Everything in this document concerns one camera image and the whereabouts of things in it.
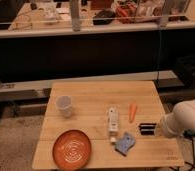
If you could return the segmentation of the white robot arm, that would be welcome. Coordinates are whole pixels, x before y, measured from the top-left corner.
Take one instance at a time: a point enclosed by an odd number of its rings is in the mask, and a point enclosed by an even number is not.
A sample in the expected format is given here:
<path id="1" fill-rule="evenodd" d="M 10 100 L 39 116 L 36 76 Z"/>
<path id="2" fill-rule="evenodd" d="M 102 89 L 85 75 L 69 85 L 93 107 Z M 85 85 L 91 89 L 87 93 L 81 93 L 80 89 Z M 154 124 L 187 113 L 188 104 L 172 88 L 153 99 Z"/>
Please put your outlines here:
<path id="1" fill-rule="evenodd" d="M 179 136 L 185 130 L 195 132 L 195 100 L 177 103 L 171 113 L 161 118 L 160 128 L 168 138 Z"/>

